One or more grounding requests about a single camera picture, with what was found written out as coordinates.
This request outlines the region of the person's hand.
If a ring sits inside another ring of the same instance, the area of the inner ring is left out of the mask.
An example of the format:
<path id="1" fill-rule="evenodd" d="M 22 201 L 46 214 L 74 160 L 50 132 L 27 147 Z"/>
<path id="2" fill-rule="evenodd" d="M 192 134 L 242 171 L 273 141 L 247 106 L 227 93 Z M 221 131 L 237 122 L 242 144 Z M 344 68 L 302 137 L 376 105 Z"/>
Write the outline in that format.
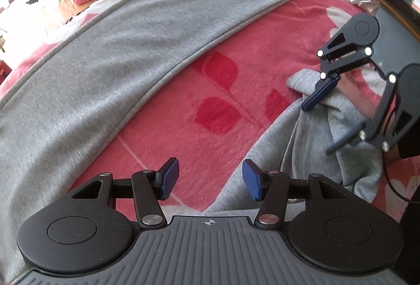
<path id="1" fill-rule="evenodd" d="M 379 103 L 368 94 L 360 72 L 346 72 L 340 76 L 340 92 L 357 108 L 364 117 L 372 119 Z"/>

